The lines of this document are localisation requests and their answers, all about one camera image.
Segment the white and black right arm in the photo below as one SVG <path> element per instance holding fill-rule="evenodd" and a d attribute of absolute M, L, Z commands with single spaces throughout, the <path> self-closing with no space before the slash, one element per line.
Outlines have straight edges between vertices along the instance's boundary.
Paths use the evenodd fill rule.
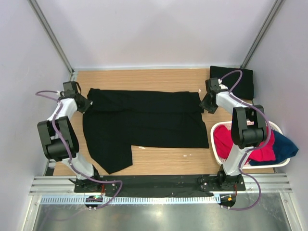
<path fill-rule="evenodd" d="M 233 142 L 231 153 L 220 166 L 217 176 L 209 180 L 208 184 L 214 190 L 231 191 L 234 185 L 240 184 L 242 168 L 254 150 L 263 148 L 269 141 L 270 124 L 265 119 L 264 108 L 246 103 L 224 87 L 217 78 L 205 81 L 206 95 L 200 106 L 214 114 L 219 107 L 232 115 L 231 139 Z"/>

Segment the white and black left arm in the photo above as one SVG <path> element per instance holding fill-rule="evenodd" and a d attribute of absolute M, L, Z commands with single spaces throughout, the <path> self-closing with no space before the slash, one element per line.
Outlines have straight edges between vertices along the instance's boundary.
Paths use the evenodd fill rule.
<path fill-rule="evenodd" d="M 79 152 L 79 142 L 70 122 L 75 112 L 85 113 L 92 101 L 82 96 L 81 87 L 75 81 L 63 83 L 63 88 L 36 93 L 56 102 L 52 115 L 37 125 L 43 153 L 47 159 L 63 163 L 76 174 L 71 182 L 78 189 L 95 193 L 101 189 L 102 180 L 94 165 Z"/>

